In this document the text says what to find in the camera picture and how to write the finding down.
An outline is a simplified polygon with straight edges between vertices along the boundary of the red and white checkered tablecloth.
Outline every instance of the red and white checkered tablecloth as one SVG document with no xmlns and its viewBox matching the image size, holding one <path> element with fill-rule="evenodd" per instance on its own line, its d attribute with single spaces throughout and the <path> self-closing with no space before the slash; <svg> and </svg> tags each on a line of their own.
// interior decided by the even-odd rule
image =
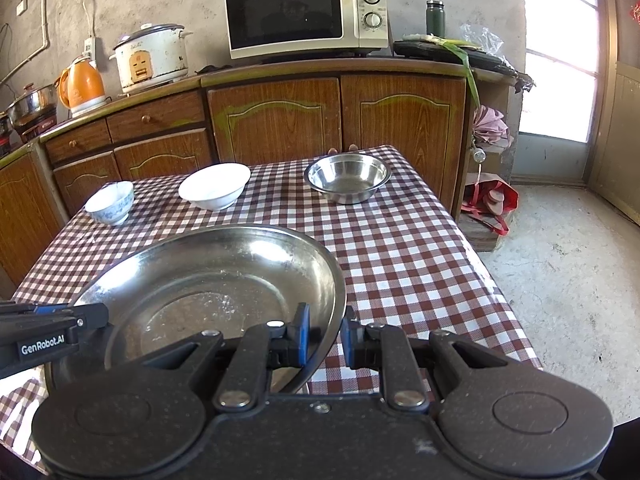
<svg viewBox="0 0 640 480">
<path fill-rule="evenodd" d="M 67 302 L 94 276 L 153 242 L 206 226 L 276 224 L 306 233 L 337 258 L 347 302 L 361 322 L 402 326 L 426 338 L 444 328 L 510 357 L 540 366 L 520 323 L 476 252 L 406 159 L 391 146 L 365 150 L 386 161 L 392 176 L 370 200 L 327 202 L 303 180 L 310 160 L 252 168 L 244 193 L 214 213 L 178 197 L 184 176 L 135 183 L 129 219 L 118 228 L 76 214 L 47 248 L 14 295 L 15 301 Z M 375 372 L 344 366 L 334 345 L 309 382 L 314 394 L 370 390 Z M 40 370 L 0 381 L 0 439 L 32 463 L 31 418 L 46 388 Z"/>
</svg>

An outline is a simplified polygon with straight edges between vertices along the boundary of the orange electric kettle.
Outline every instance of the orange electric kettle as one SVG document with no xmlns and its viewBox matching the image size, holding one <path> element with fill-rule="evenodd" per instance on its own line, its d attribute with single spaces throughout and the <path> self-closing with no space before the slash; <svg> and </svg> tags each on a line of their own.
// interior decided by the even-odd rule
<svg viewBox="0 0 640 480">
<path fill-rule="evenodd" d="M 72 117 L 101 106 L 107 99 L 102 77 L 89 60 L 88 56 L 75 58 L 56 81 L 60 100 Z"/>
</svg>

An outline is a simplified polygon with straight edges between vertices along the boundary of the countertop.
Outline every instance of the countertop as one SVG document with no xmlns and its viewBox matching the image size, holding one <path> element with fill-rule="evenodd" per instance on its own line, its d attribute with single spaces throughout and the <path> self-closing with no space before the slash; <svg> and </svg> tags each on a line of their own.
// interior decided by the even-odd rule
<svg viewBox="0 0 640 480">
<path fill-rule="evenodd" d="M 437 76 L 465 77 L 462 65 L 440 63 L 423 59 L 408 59 L 405 57 L 366 57 L 366 58 L 335 58 L 313 59 L 300 61 L 283 61 L 269 64 L 258 64 L 227 68 L 203 75 L 193 75 L 175 83 L 151 88 L 130 97 L 116 99 L 96 110 L 88 112 L 75 119 L 69 119 L 57 124 L 52 129 L 41 134 L 40 137 L 21 146 L 14 152 L 0 159 L 0 169 L 14 160 L 28 153 L 33 142 L 47 142 L 54 137 L 73 130 L 83 124 L 106 117 L 126 108 L 153 101 L 171 94 L 177 94 L 197 88 L 207 88 L 218 85 L 260 80 L 271 77 L 283 77 L 296 74 L 341 74 L 357 72 L 397 72 L 423 73 Z M 488 70 L 473 69 L 476 80 L 507 86 L 515 85 L 515 78 Z"/>
</svg>

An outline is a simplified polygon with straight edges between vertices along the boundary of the red bag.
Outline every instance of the red bag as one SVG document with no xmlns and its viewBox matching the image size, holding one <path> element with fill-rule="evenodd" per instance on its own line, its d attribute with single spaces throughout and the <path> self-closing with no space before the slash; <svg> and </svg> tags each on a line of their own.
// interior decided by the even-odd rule
<svg viewBox="0 0 640 480">
<path fill-rule="evenodd" d="M 509 227 L 502 215 L 517 207 L 518 192 L 500 176 L 493 173 L 467 174 L 462 211 L 468 212 L 474 220 L 505 236 Z M 498 225 L 489 221 L 491 217 L 497 220 Z"/>
</svg>

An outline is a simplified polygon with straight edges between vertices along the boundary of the microwave door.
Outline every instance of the microwave door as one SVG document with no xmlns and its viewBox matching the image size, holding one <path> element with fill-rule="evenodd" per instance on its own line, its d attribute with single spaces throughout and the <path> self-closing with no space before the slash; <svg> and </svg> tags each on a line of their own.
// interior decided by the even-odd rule
<svg viewBox="0 0 640 480">
<path fill-rule="evenodd" d="M 232 57 L 244 49 L 254 56 L 358 46 L 353 23 L 354 0 L 226 0 L 225 3 Z"/>
</svg>

